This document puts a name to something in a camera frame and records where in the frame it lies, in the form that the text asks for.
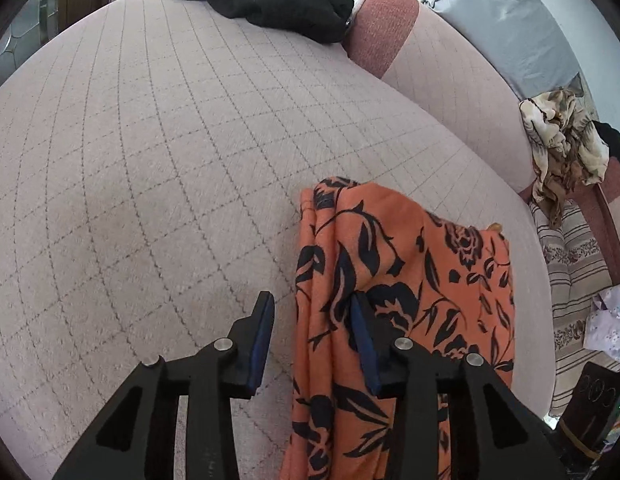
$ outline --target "striped fabric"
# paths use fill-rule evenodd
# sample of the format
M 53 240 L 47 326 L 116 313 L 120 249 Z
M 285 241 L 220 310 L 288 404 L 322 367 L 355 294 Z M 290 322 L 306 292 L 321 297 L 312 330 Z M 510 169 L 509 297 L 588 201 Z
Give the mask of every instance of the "striped fabric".
M 550 414 L 559 416 L 570 402 L 585 363 L 620 369 L 620 364 L 604 352 L 583 348 L 592 296 L 612 282 L 601 249 L 573 200 L 566 201 L 558 230 L 550 229 L 547 217 L 534 202 L 530 202 L 530 209 L 552 289 L 556 380 Z

